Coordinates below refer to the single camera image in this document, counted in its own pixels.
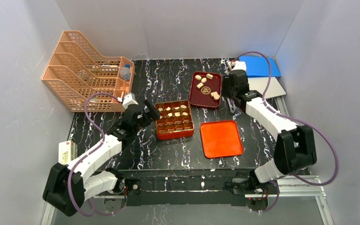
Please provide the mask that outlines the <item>orange box lid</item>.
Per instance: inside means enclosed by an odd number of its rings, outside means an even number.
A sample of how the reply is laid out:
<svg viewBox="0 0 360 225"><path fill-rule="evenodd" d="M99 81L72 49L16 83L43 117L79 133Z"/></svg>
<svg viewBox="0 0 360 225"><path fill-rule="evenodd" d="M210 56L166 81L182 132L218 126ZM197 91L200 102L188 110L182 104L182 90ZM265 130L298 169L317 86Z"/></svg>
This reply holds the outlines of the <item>orange box lid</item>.
<svg viewBox="0 0 360 225"><path fill-rule="evenodd" d="M200 134L206 158L234 157L244 152L237 123L233 120L203 123Z"/></svg>

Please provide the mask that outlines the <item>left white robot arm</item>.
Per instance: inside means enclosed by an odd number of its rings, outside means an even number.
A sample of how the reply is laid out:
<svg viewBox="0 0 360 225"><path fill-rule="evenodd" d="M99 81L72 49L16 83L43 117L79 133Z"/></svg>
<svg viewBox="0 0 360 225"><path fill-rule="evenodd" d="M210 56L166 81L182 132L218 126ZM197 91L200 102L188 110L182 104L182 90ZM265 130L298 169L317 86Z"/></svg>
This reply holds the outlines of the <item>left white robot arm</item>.
<svg viewBox="0 0 360 225"><path fill-rule="evenodd" d="M115 169L96 174L97 169L133 142L140 129L158 119L160 112L151 102L145 100L138 104L132 100L122 116L91 149L66 164L57 162L52 166L43 200L68 217L77 212L91 216L91 213L81 211L84 202L102 192L113 191L123 180L122 174Z"/></svg>

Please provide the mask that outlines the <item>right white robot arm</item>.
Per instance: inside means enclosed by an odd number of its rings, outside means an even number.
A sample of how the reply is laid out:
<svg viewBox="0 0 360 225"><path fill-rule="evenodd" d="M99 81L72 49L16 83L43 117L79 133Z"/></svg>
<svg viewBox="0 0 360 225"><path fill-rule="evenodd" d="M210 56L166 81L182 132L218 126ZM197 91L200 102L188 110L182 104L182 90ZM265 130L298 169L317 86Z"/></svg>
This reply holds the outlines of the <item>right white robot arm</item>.
<svg viewBox="0 0 360 225"><path fill-rule="evenodd" d="M222 87L222 95L231 98L239 109L256 119L276 142L273 159L251 170L247 181L232 182L231 187L250 191L265 189L270 181L317 162L312 128L284 118L266 103L261 93L249 88L246 71L230 71L224 76Z"/></svg>

